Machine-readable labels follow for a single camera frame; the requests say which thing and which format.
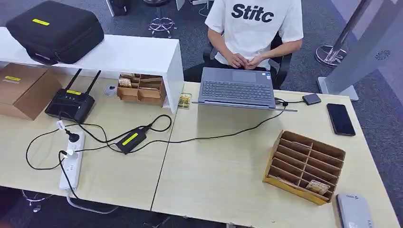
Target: white t-shirt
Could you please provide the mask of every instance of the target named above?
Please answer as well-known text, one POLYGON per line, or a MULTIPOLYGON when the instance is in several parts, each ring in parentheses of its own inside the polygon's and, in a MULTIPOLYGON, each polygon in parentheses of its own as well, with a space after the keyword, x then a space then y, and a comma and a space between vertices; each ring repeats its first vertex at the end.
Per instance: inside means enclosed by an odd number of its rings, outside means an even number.
MULTIPOLYGON (((283 43, 304 37, 301 0, 215 0, 205 23, 218 33, 225 31, 227 48, 249 60, 270 50, 277 32, 283 43)), ((215 58, 228 65, 221 53, 215 58)), ((267 60, 258 66, 269 69, 267 60)))

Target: external hard drive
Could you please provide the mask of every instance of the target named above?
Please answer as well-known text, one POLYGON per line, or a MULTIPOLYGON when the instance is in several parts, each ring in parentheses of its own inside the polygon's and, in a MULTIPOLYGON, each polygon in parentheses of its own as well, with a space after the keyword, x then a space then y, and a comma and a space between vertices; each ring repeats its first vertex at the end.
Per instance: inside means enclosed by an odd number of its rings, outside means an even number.
POLYGON ((343 228, 374 228, 368 204, 362 196, 338 194, 337 205, 343 228))

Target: light wood tabletop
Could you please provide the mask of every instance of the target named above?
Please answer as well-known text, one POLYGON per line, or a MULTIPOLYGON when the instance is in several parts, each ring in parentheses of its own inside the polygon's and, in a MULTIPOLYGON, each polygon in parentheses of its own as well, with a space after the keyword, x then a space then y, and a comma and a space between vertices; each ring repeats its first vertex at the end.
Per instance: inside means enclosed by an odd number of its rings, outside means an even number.
MULTIPOLYGON (((58 79, 65 86, 71 76, 58 76, 58 79)), ((92 79, 80 76, 72 89, 84 92, 92 79)), ((104 89, 108 85, 117 85, 117 80, 99 78, 96 81, 90 93, 96 103, 86 121, 88 124, 101 125, 108 138, 118 136, 137 126, 147 125, 161 114, 174 118, 169 109, 123 102, 116 95, 106 96, 104 89)), ((35 121, 0 116, 2 147, 0 185, 66 196, 66 193, 58 188, 60 167, 50 171, 36 171, 31 169, 25 160, 25 151, 29 142, 40 134, 57 129, 57 120, 44 112, 35 121)), ((168 124, 167 118, 161 118, 153 127, 164 129, 168 124)), ((99 139, 105 139, 101 129, 87 128, 99 139)), ((78 130, 79 127, 73 126, 70 129, 78 130)), ((149 131, 147 139, 142 144, 152 140, 168 140, 170 134, 170 129, 164 133, 149 131)), ((58 164, 58 152, 66 149, 67 141, 68 136, 63 131, 41 137, 33 143, 28 158, 35 167, 53 167, 58 164)), ((86 149, 103 145, 86 134, 86 149)), ((114 152, 109 148, 84 152, 77 195, 84 200, 149 210, 166 147, 166 143, 156 142, 128 155, 114 152)))
MULTIPOLYGON (((186 83, 184 92, 197 100, 199 84, 186 83)), ((286 101, 301 100, 302 95, 275 91, 276 97, 286 101)), ((318 206, 262 182, 274 141, 282 130, 289 130, 346 151, 335 194, 364 196, 375 226, 399 227, 350 100, 319 96, 319 104, 290 104, 288 108, 297 113, 284 112, 236 136, 170 143, 152 211, 255 228, 341 227, 335 198, 318 206), (333 133, 327 103, 347 107, 356 136, 333 133)), ((178 110, 171 141, 234 133, 278 113, 191 104, 190 109, 178 110)))

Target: laptop keyboard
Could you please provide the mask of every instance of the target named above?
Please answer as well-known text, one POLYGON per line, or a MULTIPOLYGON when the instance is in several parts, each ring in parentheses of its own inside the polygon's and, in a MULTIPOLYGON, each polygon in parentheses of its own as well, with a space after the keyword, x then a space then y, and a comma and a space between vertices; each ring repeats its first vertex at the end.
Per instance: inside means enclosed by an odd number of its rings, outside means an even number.
POLYGON ((202 95, 264 101, 273 99, 269 85, 218 81, 203 81, 202 95))

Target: cardboard box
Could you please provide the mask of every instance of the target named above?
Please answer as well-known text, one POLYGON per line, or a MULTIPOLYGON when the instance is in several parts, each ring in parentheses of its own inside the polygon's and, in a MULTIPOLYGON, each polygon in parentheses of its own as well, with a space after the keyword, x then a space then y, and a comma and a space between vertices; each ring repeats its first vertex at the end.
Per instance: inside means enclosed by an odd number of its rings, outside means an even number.
POLYGON ((283 131, 270 153, 263 182, 317 205, 330 203, 344 164, 345 152, 316 140, 283 131), (309 189, 312 181, 329 186, 324 194, 309 189))
POLYGON ((35 120, 61 87, 46 68, 8 64, 0 69, 0 114, 35 120))

